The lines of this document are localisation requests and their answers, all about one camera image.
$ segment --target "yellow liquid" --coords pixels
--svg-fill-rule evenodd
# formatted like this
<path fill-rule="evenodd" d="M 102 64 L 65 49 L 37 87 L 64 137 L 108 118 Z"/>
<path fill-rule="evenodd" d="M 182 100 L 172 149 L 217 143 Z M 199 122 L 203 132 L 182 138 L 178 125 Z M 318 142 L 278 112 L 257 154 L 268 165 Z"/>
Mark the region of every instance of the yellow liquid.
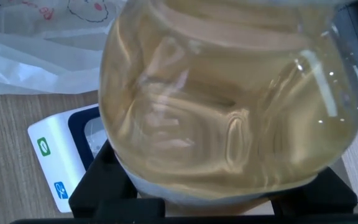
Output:
<path fill-rule="evenodd" d="M 350 145 L 357 68 L 324 32 L 333 7 L 246 2 L 124 9 L 99 102 L 130 172 L 201 198 L 258 194 L 306 184 Z"/>

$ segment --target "green icon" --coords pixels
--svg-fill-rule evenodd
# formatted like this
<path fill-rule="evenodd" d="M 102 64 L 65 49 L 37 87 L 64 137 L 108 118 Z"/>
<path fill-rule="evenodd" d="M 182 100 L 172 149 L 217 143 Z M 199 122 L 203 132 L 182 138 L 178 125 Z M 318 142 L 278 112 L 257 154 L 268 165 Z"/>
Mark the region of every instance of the green icon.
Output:
<path fill-rule="evenodd" d="M 47 140 L 45 138 L 40 138 L 37 140 L 38 146 L 41 150 L 42 156 L 48 156 L 50 155 L 49 146 L 47 143 Z"/>

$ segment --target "wood grain surface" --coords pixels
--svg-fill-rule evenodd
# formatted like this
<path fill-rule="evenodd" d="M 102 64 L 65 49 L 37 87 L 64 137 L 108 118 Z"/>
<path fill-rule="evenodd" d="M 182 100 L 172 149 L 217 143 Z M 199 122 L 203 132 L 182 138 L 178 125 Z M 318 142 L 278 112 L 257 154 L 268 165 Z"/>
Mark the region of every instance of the wood grain surface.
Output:
<path fill-rule="evenodd" d="M 27 128 L 55 113 L 97 103 L 84 95 L 0 96 L 0 223 L 61 214 L 27 135 Z"/>

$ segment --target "black stand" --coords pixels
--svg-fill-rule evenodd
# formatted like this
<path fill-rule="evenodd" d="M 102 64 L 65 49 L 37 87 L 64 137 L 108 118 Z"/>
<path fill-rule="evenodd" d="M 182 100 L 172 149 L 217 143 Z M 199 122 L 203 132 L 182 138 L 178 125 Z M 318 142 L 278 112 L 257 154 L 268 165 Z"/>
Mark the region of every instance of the black stand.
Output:
<path fill-rule="evenodd" d="M 331 169 L 304 187 L 266 196 L 274 198 L 275 215 L 165 218 L 162 199 L 136 199 L 107 142 L 70 197 L 74 219 L 15 223 L 358 223 L 357 196 Z"/>

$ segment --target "white plastic bag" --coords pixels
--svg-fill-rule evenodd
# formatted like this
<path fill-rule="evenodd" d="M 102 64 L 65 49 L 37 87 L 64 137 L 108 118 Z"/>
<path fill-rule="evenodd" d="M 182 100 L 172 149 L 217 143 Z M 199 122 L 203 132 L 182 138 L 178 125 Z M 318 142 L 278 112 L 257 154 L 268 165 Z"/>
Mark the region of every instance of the white plastic bag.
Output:
<path fill-rule="evenodd" d="M 97 90 L 109 28 L 126 0 L 0 0 L 0 94 Z"/>

